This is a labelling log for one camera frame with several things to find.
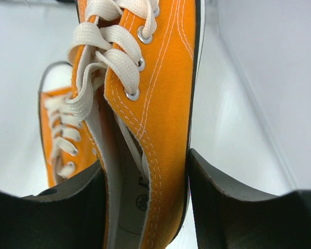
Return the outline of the orange canvas sneaker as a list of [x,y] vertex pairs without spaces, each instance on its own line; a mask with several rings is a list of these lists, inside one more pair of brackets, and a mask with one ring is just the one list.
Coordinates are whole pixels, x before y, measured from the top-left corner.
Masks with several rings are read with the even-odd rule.
[[77,1],[68,104],[105,178],[102,248],[166,248],[186,172],[204,1]]
[[64,61],[50,64],[38,90],[39,128],[49,187],[75,176],[97,160],[95,145],[66,103],[72,94],[72,68]]

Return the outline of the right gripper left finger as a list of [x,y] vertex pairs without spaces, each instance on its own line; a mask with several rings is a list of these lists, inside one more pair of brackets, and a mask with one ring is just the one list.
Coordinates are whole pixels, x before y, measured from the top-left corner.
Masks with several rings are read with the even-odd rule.
[[105,202],[99,161],[37,196],[0,191],[0,248],[102,248]]

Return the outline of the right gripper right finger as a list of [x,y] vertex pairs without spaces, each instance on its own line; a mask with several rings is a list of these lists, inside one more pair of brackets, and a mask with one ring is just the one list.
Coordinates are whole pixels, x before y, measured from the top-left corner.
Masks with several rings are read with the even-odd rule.
[[311,190],[275,196],[247,186],[189,152],[199,248],[311,248]]

